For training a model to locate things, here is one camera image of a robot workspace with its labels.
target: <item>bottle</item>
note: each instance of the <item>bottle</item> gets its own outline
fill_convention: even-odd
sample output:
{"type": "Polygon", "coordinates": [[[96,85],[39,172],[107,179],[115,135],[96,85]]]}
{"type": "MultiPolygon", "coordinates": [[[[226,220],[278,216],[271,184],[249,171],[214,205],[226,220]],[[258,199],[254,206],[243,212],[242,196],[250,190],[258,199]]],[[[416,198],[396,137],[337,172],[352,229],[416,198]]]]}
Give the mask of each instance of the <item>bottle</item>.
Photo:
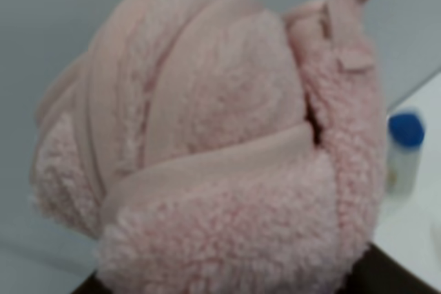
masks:
{"type": "Polygon", "coordinates": [[[417,112],[402,112],[389,118],[387,191],[409,197],[416,183],[425,128],[417,112]]]}

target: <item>pink fleece fabric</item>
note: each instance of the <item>pink fleece fabric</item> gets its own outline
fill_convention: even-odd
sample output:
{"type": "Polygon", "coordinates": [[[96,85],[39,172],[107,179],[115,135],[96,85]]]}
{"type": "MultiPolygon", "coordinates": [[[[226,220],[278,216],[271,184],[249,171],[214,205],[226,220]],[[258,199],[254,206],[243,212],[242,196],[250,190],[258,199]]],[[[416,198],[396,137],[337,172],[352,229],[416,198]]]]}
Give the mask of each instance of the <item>pink fleece fabric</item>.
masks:
{"type": "Polygon", "coordinates": [[[333,293],[383,190],[364,1],[124,0],[37,111],[37,206],[116,294],[333,293]]]}

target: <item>white table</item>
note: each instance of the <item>white table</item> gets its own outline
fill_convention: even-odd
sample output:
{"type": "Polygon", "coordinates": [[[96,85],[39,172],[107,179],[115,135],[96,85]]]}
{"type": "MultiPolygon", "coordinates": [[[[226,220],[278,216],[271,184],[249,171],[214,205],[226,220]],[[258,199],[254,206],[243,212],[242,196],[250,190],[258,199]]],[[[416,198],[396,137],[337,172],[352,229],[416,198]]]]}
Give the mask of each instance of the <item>white table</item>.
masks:
{"type": "Polygon", "coordinates": [[[416,189],[407,200],[387,196],[374,242],[395,261],[441,291],[441,74],[398,109],[416,108],[427,125],[416,189]]]}

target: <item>pink towel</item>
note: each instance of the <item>pink towel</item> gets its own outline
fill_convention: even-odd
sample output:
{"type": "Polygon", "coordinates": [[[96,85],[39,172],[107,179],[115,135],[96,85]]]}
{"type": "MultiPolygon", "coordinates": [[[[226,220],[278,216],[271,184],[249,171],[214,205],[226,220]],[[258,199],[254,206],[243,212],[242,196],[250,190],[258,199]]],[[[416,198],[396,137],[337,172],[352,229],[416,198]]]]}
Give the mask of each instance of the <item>pink towel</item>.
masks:
{"type": "Polygon", "coordinates": [[[116,294],[333,293],[383,191],[365,1],[124,0],[37,110],[37,206],[116,294]]]}

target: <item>dark surface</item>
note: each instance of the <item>dark surface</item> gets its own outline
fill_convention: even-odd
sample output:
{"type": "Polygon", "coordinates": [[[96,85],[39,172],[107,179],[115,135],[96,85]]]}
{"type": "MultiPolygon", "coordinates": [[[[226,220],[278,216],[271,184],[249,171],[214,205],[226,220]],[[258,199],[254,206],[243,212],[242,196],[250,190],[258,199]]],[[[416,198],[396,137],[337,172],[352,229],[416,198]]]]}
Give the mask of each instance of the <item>dark surface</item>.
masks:
{"type": "MultiPolygon", "coordinates": [[[[73,294],[112,294],[91,275],[73,294]]],[[[439,294],[372,246],[338,294],[439,294]]]]}

